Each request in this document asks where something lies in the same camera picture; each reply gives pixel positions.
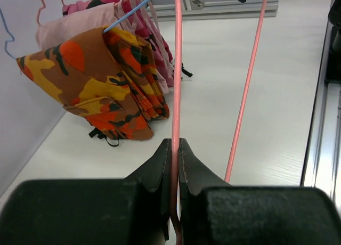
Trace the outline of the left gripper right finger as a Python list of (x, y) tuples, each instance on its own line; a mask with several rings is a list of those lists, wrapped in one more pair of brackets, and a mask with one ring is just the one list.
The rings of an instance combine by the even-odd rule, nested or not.
[(314, 187), (232, 186), (178, 150), (184, 244), (340, 244), (340, 216)]

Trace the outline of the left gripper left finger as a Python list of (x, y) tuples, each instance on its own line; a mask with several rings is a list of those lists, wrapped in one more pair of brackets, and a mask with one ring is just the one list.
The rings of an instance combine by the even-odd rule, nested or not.
[(123, 179), (25, 181), (1, 211), (1, 244), (165, 244), (171, 140)]

